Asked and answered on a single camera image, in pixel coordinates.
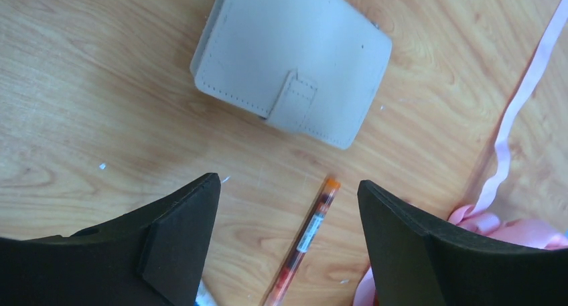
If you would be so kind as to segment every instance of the white wallet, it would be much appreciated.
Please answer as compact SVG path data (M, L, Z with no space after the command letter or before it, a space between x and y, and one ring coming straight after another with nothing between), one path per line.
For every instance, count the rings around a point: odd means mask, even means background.
M391 50L345 0L215 0L191 72L206 94L347 149Z

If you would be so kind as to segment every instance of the pink ribbon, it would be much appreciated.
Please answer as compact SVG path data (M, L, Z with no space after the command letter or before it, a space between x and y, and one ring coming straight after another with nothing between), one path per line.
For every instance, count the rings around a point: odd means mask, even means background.
M497 215L486 211L495 200L499 185L509 175L511 152L508 139L514 120L543 77L567 20L568 0L561 0L514 98L503 115L495 140L497 172L483 185L478 201L458 208L450 215L448 222L483 236L522 246L547 250L568 248L568 238L542 220L521 219L503 223ZM374 280L369 269L357 287L353 306L372 306L374 294Z

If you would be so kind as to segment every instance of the wood grain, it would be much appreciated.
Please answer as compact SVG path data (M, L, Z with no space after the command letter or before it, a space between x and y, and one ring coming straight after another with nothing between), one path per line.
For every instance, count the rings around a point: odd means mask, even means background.
M215 171L230 179L204 278L220 305L258 305L335 172L344 187L285 304L349 305L368 266L358 182L443 218L475 200L498 119L560 0L348 0L394 50L347 151L195 89L188 66L213 1L0 0L2 236L69 235ZM567 68L565 32L512 132L494 205L506 219L568 228Z

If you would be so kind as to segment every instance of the barcode label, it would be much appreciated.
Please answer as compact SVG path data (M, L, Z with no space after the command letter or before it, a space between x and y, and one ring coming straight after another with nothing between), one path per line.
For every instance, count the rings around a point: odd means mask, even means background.
M317 214L314 215L311 218L309 224L307 225L307 228L305 229L305 233L303 234L302 239L300 240L300 243L298 244L298 247L296 248L296 250L303 252L303 253L307 252L307 249L309 248L309 245L311 244L313 237L315 236L315 234L319 230L323 221L324 221L324 217L318 216Z

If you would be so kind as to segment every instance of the wallet flap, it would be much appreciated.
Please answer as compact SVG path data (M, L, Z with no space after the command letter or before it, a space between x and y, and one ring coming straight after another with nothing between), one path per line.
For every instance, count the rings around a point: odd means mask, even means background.
M316 92L315 82L291 71L266 123L290 133L302 132Z

